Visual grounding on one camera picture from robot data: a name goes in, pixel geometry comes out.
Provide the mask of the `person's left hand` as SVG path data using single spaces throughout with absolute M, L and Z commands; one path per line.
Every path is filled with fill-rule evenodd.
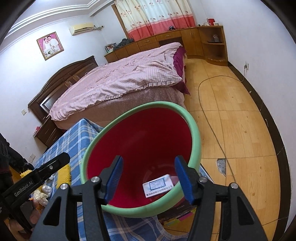
M 39 210 L 37 209 L 39 202 L 34 199 L 31 199 L 30 202 L 32 208 L 27 209 L 26 212 L 29 214 L 28 218 L 30 223 L 35 225 L 41 216 Z M 30 238 L 30 236 L 25 238 L 25 235 L 28 235 L 28 233 L 25 232 L 23 227 L 14 219 L 9 219 L 8 228 L 16 240 L 26 241 Z

